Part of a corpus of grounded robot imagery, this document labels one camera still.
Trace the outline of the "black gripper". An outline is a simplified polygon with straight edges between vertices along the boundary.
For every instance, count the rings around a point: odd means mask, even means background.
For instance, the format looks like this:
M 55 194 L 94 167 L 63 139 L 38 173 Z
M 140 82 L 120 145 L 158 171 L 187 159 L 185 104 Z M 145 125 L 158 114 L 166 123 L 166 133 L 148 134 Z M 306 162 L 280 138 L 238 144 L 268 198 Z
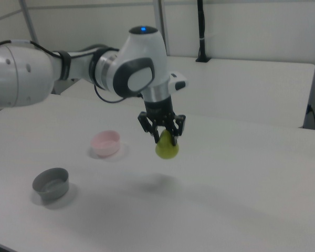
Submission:
M 144 101 L 144 105 L 145 112 L 142 111 L 138 115 L 144 132 L 153 136 L 155 143 L 158 143 L 158 126 L 165 127 L 171 136 L 172 145 L 176 146 L 177 138 L 183 134 L 186 116 L 174 113 L 171 96 L 157 102 Z

